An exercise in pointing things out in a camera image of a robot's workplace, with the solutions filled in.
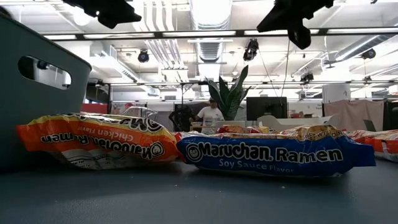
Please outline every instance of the gray plastic bin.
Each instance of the gray plastic bin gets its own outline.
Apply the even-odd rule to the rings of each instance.
[[[45,153],[29,153],[20,143],[16,125],[27,124],[45,114],[79,112],[91,66],[71,52],[26,26],[0,15],[1,124],[0,172],[42,166]],[[67,90],[23,77],[18,61],[32,56],[67,71],[72,83]]]

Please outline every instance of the black monitor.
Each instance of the black monitor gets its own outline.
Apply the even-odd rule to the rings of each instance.
[[[247,97],[246,116],[248,121],[257,121],[264,115],[287,118],[286,97]]]

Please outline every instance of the pink curtain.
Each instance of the pink curtain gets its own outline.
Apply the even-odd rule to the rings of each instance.
[[[373,121],[376,131],[383,129],[383,101],[368,100],[341,100],[334,103],[325,103],[325,116],[338,115],[338,129],[347,131],[366,130],[364,119]]]

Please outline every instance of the white ceiling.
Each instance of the white ceiling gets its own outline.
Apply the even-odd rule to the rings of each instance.
[[[189,30],[192,28],[188,0],[164,0],[171,1],[173,9],[173,23],[177,30]],[[274,0],[237,0],[233,1],[230,28],[231,29],[255,29],[258,23],[271,10]],[[73,21],[73,14],[68,11],[61,1],[11,1],[0,0],[0,5],[5,5],[12,13],[14,18],[31,29],[41,34],[67,33],[67,32],[134,32],[132,24],[120,24],[111,30],[102,26],[95,19],[86,26],[78,26]],[[370,0],[339,0],[335,1],[335,6],[331,9],[321,9],[315,13],[312,20],[304,20],[308,28],[320,27],[383,27],[391,26],[389,21],[397,17],[396,9],[398,0],[379,0],[376,4],[370,4]],[[249,41],[248,38],[234,38],[233,42],[225,43],[222,62],[226,64],[221,66],[220,75],[227,79],[232,77],[234,70],[240,71],[246,64],[249,64],[249,76],[246,81],[260,82],[271,80],[284,81],[287,74],[287,81],[291,81],[291,74],[299,68],[314,59],[323,52],[336,52],[344,49],[363,36],[328,36],[312,37],[312,44],[305,50],[298,49],[294,44],[290,44],[288,49],[287,37],[265,37],[259,38],[259,47],[261,54],[246,63],[243,60],[244,48]],[[118,57],[141,79],[146,82],[160,82],[162,76],[158,74],[159,63],[153,55],[147,63],[139,63],[137,56],[140,49],[146,49],[143,40],[115,40],[103,41],[105,44],[112,44],[120,53]],[[195,45],[188,44],[186,39],[178,39],[178,46],[183,61],[188,68],[188,77],[194,79],[198,75],[197,54]],[[365,72],[376,72],[380,69],[396,64],[395,58],[398,53],[398,37],[382,43],[374,48],[377,52],[376,58],[364,61],[359,58],[352,58],[343,63],[336,64],[336,68],[322,70],[317,66],[311,69],[316,80],[341,80],[342,77],[347,80],[361,80]],[[288,65],[286,67],[286,58],[289,55]],[[100,77],[107,82],[120,82],[120,78],[112,78],[114,75],[106,69],[101,70],[101,74],[93,73],[92,77]],[[390,80],[398,78],[398,72],[377,77],[379,80]],[[269,86],[258,86],[257,88],[269,88]],[[380,90],[380,86],[374,88],[374,91]]]

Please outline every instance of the cable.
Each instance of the cable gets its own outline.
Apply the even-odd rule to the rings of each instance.
[[[286,56],[286,68],[285,68],[285,80],[284,84],[282,85],[282,94],[280,94],[280,97],[283,97],[284,95],[284,88],[285,88],[285,82],[286,82],[286,77],[287,77],[287,65],[289,64],[289,50],[290,50],[290,40],[287,43],[287,56]]]
[[[264,63],[264,59],[262,58],[262,54],[261,54],[261,50],[260,50],[260,46],[259,46],[259,53],[260,53],[260,58],[261,58],[262,65],[263,65],[263,66],[264,66],[264,68],[266,69],[266,73],[267,73],[267,76],[268,76],[268,78],[269,78],[269,81],[271,82],[272,89],[273,89],[273,90],[274,90],[274,92],[275,92],[275,96],[278,96],[278,94],[276,93],[276,90],[275,90],[274,84],[272,83],[271,77],[269,76],[269,73],[268,73],[267,66],[266,66],[266,64]]]

